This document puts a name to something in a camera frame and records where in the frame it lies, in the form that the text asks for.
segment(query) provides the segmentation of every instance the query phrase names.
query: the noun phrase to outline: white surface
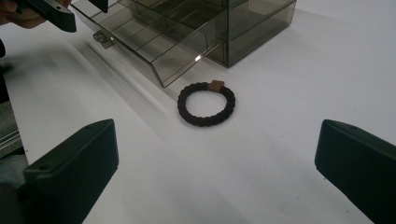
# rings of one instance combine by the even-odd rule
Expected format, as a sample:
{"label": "white surface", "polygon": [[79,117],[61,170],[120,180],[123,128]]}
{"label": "white surface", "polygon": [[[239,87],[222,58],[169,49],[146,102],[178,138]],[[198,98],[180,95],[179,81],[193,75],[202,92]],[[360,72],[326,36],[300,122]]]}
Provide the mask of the white surface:
{"label": "white surface", "polygon": [[[120,167],[84,223],[371,223],[314,157],[324,119],[396,144],[395,10],[386,0],[299,0],[291,27],[243,61],[226,69],[202,60],[166,90],[114,49],[96,48],[81,23],[73,35],[49,23],[3,26],[29,162],[112,118]],[[212,79],[233,90],[235,111],[219,126],[192,127],[177,113],[178,93]],[[224,104],[196,94],[191,113]]]}

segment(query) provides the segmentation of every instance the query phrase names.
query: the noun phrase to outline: bracelet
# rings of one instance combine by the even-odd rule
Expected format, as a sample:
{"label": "bracelet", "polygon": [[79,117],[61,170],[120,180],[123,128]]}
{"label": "bracelet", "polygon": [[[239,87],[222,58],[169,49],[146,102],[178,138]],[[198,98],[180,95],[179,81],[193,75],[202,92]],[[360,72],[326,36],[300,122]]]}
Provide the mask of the bracelet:
{"label": "bracelet", "polygon": [[[218,114],[210,117],[195,117],[186,108],[187,98],[196,91],[214,91],[222,94],[226,100],[227,104],[222,111]],[[185,87],[178,96],[177,109],[180,116],[186,120],[188,123],[199,126],[208,127],[216,124],[222,123],[233,113],[233,108],[235,107],[235,96],[233,92],[224,86],[223,81],[213,80],[212,83],[199,82],[191,84]]]}

